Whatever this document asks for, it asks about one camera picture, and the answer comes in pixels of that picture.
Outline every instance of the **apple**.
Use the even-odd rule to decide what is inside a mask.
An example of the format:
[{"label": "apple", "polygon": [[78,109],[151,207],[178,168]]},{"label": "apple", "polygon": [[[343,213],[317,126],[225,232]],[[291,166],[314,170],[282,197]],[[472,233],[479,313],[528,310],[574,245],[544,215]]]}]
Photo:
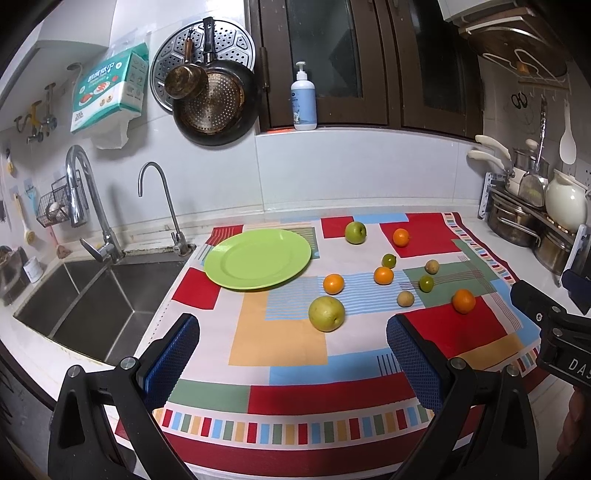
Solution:
[{"label": "apple", "polygon": [[361,222],[351,222],[345,227],[345,238],[350,244],[362,244],[367,236],[368,231]]},{"label": "apple", "polygon": [[310,323],[321,332],[332,332],[345,321],[345,307],[334,297],[318,297],[308,309]]}]

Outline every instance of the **white pitcher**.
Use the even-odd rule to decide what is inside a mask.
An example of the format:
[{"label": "white pitcher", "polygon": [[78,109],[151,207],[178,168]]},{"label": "white pitcher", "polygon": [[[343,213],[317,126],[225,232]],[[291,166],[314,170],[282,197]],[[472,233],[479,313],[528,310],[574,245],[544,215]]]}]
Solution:
[{"label": "white pitcher", "polygon": [[554,170],[546,188],[546,211],[550,218],[569,232],[576,232],[587,222],[588,188],[571,175]]}]

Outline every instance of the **paper towel pack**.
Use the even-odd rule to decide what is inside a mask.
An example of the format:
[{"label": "paper towel pack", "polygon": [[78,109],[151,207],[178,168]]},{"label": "paper towel pack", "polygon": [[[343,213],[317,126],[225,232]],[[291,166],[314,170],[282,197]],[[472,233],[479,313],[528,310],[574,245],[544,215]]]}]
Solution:
[{"label": "paper towel pack", "polygon": [[70,131],[84,130],[97,148],[122,148],[129,121],[142,114],[147,76],[145,43],[99,63],[76,85]]}]

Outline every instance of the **glass panel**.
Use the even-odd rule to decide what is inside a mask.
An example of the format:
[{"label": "glass panel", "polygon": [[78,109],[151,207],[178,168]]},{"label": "glass panel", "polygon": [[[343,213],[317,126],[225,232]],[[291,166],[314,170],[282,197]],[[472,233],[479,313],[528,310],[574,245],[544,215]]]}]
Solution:
[{"label": "glass panel", "polygon": [[291,58],[306,62],[318,97],[361,97],[361,73],[349,0],[286,0]]},{"label": "glass panel", "polygon": [[456,27],[445,22],[437,0],[409,0],[409,7],[417,36],[425,105],[465,113],[462,67],[453,38]]}]

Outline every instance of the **cabinet door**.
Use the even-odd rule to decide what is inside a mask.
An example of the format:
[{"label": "cabinet door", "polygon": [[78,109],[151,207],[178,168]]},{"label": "cabinet door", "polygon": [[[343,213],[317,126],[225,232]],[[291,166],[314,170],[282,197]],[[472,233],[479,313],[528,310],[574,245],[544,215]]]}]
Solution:
[{"label": "cabinet door", "polygon": [[319,124],[388,124],[373,0],[260,0],[259,7],[269,127],[293,124],[290,87],[298,61],[316,86]]},{"label": "cabinet door", "polygon": [[478,58],[437,0],[390,0],[400,62],[402,124],[461,137],[482,133]]}]

